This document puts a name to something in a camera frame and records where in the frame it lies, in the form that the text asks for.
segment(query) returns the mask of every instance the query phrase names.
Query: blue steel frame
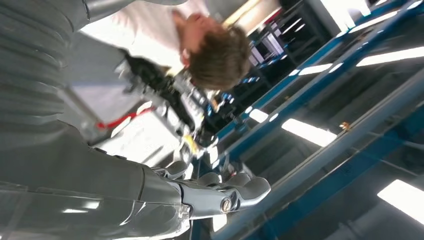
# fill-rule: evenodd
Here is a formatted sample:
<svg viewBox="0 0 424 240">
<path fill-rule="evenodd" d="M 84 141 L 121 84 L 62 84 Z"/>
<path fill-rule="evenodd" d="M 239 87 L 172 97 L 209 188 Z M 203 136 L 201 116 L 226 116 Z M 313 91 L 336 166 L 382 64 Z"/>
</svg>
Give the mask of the blue steel frame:
<svg viewBox="0 0 424 240">
<path fill-rule="evenodd" d="M 336 62 L 333 63 L 333 66 L 342 64 L 338 69 L 330 73 L 330 69 L 322 72 L 320 75 L 315 77 L 310 83 L 293 95 L 288 101 L 281 105 L 277 110 L 271 113 L 269 116 L 278 114 L 272 122 L 268 120 L 258 124 L 254 129 L 248 132 L 245 136 L 231 145 L 226 149 L 225 153 L 219 156 L 220 164 L 224 163 L 226 158 L 229 158 L 230 161 L 234 161 L 240 156 L 246 149 L 251 148 L 256 142 L 262 139 L 267 133 L 271 132 L 273 129 L 281 126 L 283 122 L 290 118 L 290 115 L 299 110 L 304 104 L 310 101 L 313 97 L 318 95 L 322 90 L 327 86 L 333 83 L 338 77 L 340 77 L 347 69 L 352 67 L 354 64 L 357 64 L 361 58 L 366 56 L 366 54 L 373 49 L 378 41 L 384 39 L 384 37 L 392 30 L 392 28 L 402 19 L 407 18 L 408 16 L 414 15 L 421 8 L 416 7 L 413 9 L 407 9 L 409 4 L 405 6 L 392 18 L 386 20 L 384 23 L 376 27 L 371 33 L 369 33 L 362 41 L 358 42 L 353 46 L 349 51 L 345 52 Z M 292 82 L 298 76 L 289 76 L 285 81 L 288 82 L 290 79 Z"/>
<path fill-rule="evenodd" d="M 371 15 L 364 16 L 361 19 L 359 19 L 356 24 L 360 25 L 362 23 L 365 23 L 369 21 L 370 19 L 373 19 L 375 17 L 382 16 L 390 10 L 396 9 L 401 7 L 403 4 L 405 4 L 407 0 L 394 0 L 390 3 L 386 3 L 375 10 L 372 11 Z M 309 57 L 305 62 L 303 62 L 301 65 L 299 65 L 298 69 L 304 69 L 308 66 L 312 66 L 315 63 L 319 62 L 320 60 L 327 57 L 329 54 L 331 54 L 336 47 L 344 40 L 345 36 L 340 37 L 334 37 L 332 40 L 327 42 L 324 46 L 322 46 L 316 53 L 314 53 L 311 57 Z M 270 103 L 273 99 L 275 99 L 277 96 L 279 96 L 288 86 L 296 82 L 299 78 L 297 76 L 287 76 L 283 80 L 281 80 L 277 85 L 275 85 L 270 91 L 268 91 L 263 97 L 261 97 L 259 100 L 257 100 L 254 104 L 252 104 L 252 107 L 255 109 L 261 109 L 266 104 Z M 241 118 L 243 120 L 246 120 L 249 118 L 248 114 L 242 114 Z M 225 139 L 230 133 L 232 133 L 235 130 L 236 123 L 231 122 L 227 126 L 225 126 L 222 130 L 220 130 L 217 133 L 217 136 L 220 140 Z"/>
<path fill-rule="evenodd" d="M 424 106 L 421 106 L 398 126 L 357 153 L 302 197 L 276 214 L 261 228 L 249 233 L 246 240 L 274 240 L 278 238 L 326 200 L 346 188 L 360 175 L 375 167 L 384 156 L 401 147 L 404 141 L 422 131 L 424 129 L 423 122 Z M 402 129 L 402 132 L 408 137 L 399 137 L 399 129 Z"/>
<path fill-rule="evenodd" d="M 350 51 L 342 55 L 334 63 L 334 66 L 338 63 L 343 63 L 339 69 L 335 70 L 331 74 L 329 74 L 328 70 L 321 73 L 311 83 L 305 86 L 289 101 L 287 101 L 287 103 L 277 109 L 274 114 L 279 113 L 278 119 L 274 120 L 273 122 L 267 122 L 266 124 L 259 125 L 257 127 L 257 131 L 249 134 L 247 137 L 245 137 L 245 139 L 239 141 L 239 145 L 230 149 L 230 156 L 240 154 L 243 149 L 248 148 L 254 143 L 254 141 L 257 141 L 261 136 L 264 136 L 266 132 L 273 128 L 279 127 L 281 123 L 288 119 L 289 115 L 294 113 L 303 103 L 310 100 L 319 91 L 332 83 L 338 76 L 343 74 L 346 69 L 357 63 L 368 50 L 372 49 L 376 41 L 381 40 L 398 21 L 415 14 L 417 11 L 421 11 L 422 5 L 413 9 L 407 9 L 414 2 L 415 1 L 408 2 L 396 16 L 392 17 L 391 19 L 384 22 L 381 26 L 377 27 L 365 39 L 359 42 Z M 243 220 L 252 220 L 258 217 L 269 207 L 277 203 L 282 197 L 299 186 L 312 174 L 324 167 L 344 150 L 349 148 L 353 143 L 359 140 L 362 136 L 375 128 L 380 122 L 422 94 L 424 92 L 423 76 L 424 70 L 410 78 L 410 80 L 408 80 L 404 85 L 402 85 L 391 95 L 381 101 L 381 103 L 376 105 L 373 109 L 358 119 L 352 125 L 351 131 L 342 133 L 332 144 L 316 152 L 310 158 L 305 160 L 301 165 L 295 168 L 292 172 L 290 172 L 287 176 L 283 177 L 273 186 L 269 196 L 257 206 L 255 206 L 255 208 L 250 209 L 249 211 L 240 212 L 233 216 L 231 218 L 230 224 L 215 234 L 211 235 L 212 239 L 226 240 L 234 236 L 243 228 Z"/>
</svg>

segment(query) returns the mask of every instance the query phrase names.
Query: machine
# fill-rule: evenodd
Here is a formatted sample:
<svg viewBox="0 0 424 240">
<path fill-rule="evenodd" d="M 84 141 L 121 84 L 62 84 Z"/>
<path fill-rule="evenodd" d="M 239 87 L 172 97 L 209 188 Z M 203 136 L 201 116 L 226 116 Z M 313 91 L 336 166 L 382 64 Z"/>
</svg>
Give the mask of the machine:
<svg viewBox="0 0 424 240">
<path fill-rule="evenodd" d="M 250 208 L 270 192 L 265 179 L 243 174 L 177 180 L 184 162 L 150 168 L 108 155 L 58 120 L 73 33 L 131 2 L 1 1 L 2 240 L 165 239 L 190 219 Z"/>
</svg>

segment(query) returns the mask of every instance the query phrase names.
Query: person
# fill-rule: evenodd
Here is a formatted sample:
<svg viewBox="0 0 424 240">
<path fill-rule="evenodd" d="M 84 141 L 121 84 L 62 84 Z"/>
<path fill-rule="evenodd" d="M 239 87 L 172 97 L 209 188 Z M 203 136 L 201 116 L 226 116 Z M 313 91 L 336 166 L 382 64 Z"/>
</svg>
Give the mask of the person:
<svg viewBox="0 0 424 240">
<path fill-rule="evenodd" d="M 249 41 L 240 27 L 224 28 L 207 15 L 203 0 L 178 6 L 135 1 L 81 31 L 132 57 L 185 68 L 197 87 L 229 90 L 250 68 Z"/>
</svg>

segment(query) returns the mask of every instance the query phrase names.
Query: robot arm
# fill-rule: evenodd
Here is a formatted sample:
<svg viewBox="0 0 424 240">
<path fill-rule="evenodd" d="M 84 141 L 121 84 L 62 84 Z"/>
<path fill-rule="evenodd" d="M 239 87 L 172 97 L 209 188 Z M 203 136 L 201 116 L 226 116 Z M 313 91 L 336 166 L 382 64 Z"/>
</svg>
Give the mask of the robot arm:
<svg viewBox="0 0 424 240">
<path fill-rule="evenodd" d="M 190 208 L 192 213 L 187 218 L 203 218 L 254 205 L 269 192 L 269 185 L 263 179 L 241 186 L 218 183 L 205 186 L 160 177 L 145 165 L 88 147 L 74 127 L 57 120 L 63 112 L 63 101 L 57 91 L 63 86 L 61 69 L 67 67 L 67 49 L 73 32 L 133 0 L 0 1 L 0 182 L 25 186 L 22 194 L 0 191 L 2 206 L 6 206 L 3 202 L 19 203 L 19 207 L 6 208 L 9 215 L 0 214 L 2 240 L 19 234 L 24 235 L 21 238 L 28 238 L 25 234 L 29 233 L 39 234 L 40 239 L 60 236 L 65 236 L 60 239 L 87 239 L 93 234 L 105 236 L 102 239 L 149 237 L 146 231 L 144 235 L 119 231 L 127 223 L 142 226 L 134 216 L 143 213 L 155 217 L 142 218 L 146 226 L 161 223 L 161 228 L 152 233 L 157 235 L 164 229 L 176 230 L 181 226 L 181 221 L 174 218 L 182 218 L 181 212 L 172 210 L 175 206 Z M 172 176 L 178 175 L 178 171 L 167 171 L 172 172 Z M 110 232 L 111 223 L 103 222 L 108 218 L 95 215 L 94 209 L 78 210 L 80 215 L 69 217 L 67 214 L 75 211 L 60 208 L 51 212 L 54 216 L 51 218 L 47 211 L 54 208 L 54 202 L 29 197 L 53 198 L 64 193 L 75 196 L 66 201 L 67 205 L 87 196 L 131 203 L 126 204 L 129 216 L 117 221 L 114 233 Z M 210 195 L 210 202 L 199 193 Z M 149 215 L 143 212 L 147 210 L 142 208 L 143 204 L 136 209 L 132 203 L 161 203 L 163 207 L 151 209 Z M 114 207 L 96 210 L 119 212 Z M 104 232 L 97 231 L 102 226 Z M 57 237 L 44 237 L 42 233 Z"/>
</svg>

